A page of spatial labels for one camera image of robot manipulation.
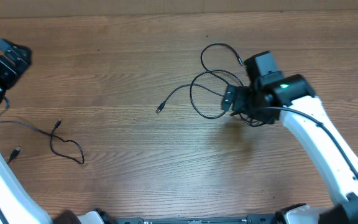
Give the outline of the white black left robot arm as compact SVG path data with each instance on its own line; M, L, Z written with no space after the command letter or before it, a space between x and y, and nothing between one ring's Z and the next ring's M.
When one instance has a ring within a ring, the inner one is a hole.
M32 51L0 40L0 104L31 65ZM49 214L29 196L0 153L0 223L51 223Z

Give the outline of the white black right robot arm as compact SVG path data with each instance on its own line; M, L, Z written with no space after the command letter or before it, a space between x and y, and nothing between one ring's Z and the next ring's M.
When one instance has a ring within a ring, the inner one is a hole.
M252 127L281 122L309 155L333 203L330 208L305 203L282 208L271 223L358 223L358 157L312 86L300 74L284 76L269 51L239 63L250 84L227 86L222 109Z

